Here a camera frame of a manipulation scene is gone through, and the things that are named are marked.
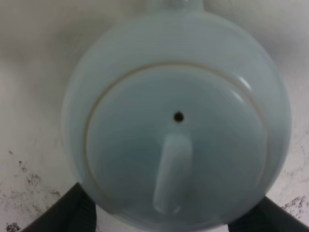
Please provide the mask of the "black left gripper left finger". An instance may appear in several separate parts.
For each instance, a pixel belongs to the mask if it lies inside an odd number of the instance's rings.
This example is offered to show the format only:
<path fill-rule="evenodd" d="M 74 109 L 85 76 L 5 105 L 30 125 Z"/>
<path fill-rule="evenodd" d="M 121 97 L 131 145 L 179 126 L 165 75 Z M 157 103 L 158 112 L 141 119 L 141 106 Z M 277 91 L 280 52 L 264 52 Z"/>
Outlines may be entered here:
<path fill-rule="evenodd" d="M 95 232 L 96 204 L 75 184 L 24 232 Z"/>

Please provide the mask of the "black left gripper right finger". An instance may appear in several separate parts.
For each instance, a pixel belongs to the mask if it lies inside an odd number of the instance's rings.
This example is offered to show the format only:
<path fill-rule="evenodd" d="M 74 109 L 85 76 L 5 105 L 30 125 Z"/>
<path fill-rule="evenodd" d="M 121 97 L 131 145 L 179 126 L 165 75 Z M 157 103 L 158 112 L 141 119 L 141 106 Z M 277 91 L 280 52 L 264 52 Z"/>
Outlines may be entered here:
<path fill-rule="evenodd" d="M 308 226 L 267 197 L 227 226 L 230 232 L 309 232 Z"/>

